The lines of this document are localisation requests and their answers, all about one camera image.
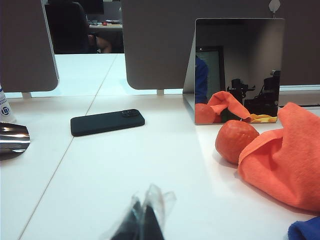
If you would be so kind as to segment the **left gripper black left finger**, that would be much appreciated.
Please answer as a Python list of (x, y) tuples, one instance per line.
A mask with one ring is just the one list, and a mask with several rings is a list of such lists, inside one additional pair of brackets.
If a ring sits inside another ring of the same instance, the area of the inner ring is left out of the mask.
[(140, 220), (142, 204), (140, 198), (134, 195), (121, 219), (101, 234), (100, 240), (138, 240), (140, 235)]

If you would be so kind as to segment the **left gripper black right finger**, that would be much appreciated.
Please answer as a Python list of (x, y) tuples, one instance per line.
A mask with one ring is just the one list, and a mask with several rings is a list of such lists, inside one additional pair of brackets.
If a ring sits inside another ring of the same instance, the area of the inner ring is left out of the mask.
[(164, 240), (163, 230), (177, 198), (173, 191), (162, 192), (151, 184), (142, 205), (142, 239)]

